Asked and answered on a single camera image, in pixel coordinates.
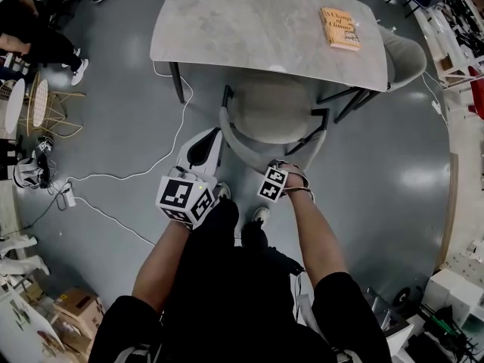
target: black sleeve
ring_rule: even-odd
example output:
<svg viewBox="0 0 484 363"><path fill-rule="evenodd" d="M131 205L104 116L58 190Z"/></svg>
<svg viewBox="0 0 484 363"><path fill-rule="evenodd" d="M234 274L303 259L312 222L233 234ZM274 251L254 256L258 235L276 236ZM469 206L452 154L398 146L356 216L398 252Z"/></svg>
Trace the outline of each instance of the black sleeve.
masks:
<svg viewBox="0 0 484 363"><path fill-rule="evenodd" d="M161 341L160 316L144 301L121 296L99 326L89 363L114 363L129 347L150 346L155 356Z"/></svg>
<svg viewBox="0 0 484 363"><path fill-rule="evenodd" d="M349 274L333 273L319 281L312 311L332 347L356 352L363 363L391 363L383 331Z"/></svg>

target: book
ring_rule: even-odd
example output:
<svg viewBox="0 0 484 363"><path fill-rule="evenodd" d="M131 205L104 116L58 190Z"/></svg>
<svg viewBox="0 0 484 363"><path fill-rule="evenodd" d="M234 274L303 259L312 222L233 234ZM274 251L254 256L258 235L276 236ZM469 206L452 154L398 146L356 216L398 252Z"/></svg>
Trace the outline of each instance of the book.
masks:
<svg viewBox="0 0 484 363"><path fill-rule="evenodd" d="M356 35L355 21L348 12L334 8L321 8L327 41L331 47L357 51L360 41Z"/></svg>

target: black t-shirt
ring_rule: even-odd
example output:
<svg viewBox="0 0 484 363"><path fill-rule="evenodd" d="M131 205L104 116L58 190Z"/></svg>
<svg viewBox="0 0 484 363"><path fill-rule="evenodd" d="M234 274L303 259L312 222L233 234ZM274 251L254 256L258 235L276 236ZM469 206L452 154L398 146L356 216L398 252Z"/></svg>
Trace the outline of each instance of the black t-shirt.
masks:
<svg viewBox="0 0 484 363"><path fill-rule="evenodd" d="M0 33L15 36L23 43L30 43L39 30L36 17L20 0L2 0L0 15Z"/></svg>
<svg viewBox="0 0 484 363"><path fill-rule="evenodd" d="M213 270L192 291L175 295L163 325L147 303L121 296L99 327L89 362L115 362L129 347L149 349L153 358L160 344L158 361L337 361L319 334L294 320L286 282L267 280L260 270L245 280L231 272L233 279ZM332 347L352 350L364 363L391 362L374 314L347 273L318 283L312 311Z"/></svg>

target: person in black clothing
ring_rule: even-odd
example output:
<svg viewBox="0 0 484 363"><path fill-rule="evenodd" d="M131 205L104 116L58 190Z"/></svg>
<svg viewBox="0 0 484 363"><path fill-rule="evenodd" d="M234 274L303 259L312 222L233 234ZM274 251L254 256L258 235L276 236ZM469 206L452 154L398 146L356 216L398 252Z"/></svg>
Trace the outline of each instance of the person in black clothing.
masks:
<svg viewBox="0 0 484 363"><path fill-rule="evenodd" d="M303 180L290 173L286 187L303 187ZM309 192L288 195L314 287L312 311L330 346L293 316L288 270L298 272L298 264L282 267L294 261L281 261L268 247L262 230L268 210L258 209L242 230L242 247L235 247L237 206L222 187L219 204L200 227L189 231L182 223L168 224L132 295L118 298L104 316L89 362L335 363L334 349L345 349L363 363L390 363L383 332L348 274L326 219Z"/></svg>
<svg viewBox="0 0 484 363"><path fill-rule="evenodd" d="M38 19L34 0L3 0L0 2L0 49L16 52L28 63L60 63L73 71L72 85L77 85L88 66L79 58L80 49L60 33Z"/></svg>

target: marble tabletop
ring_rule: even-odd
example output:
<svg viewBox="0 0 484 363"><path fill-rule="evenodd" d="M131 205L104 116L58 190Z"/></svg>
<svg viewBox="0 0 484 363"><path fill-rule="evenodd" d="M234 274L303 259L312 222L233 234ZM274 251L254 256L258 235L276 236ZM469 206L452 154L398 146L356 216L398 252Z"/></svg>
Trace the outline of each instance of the marble tabletop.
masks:
<svg viewBox="0 0 484 363"><path fill-rule="evenodd" d="M329 46L321 7L352 15L359 51ZM357 0L165 0L150 57L278 71L386 91L386 57L377 21Z"/></svg>

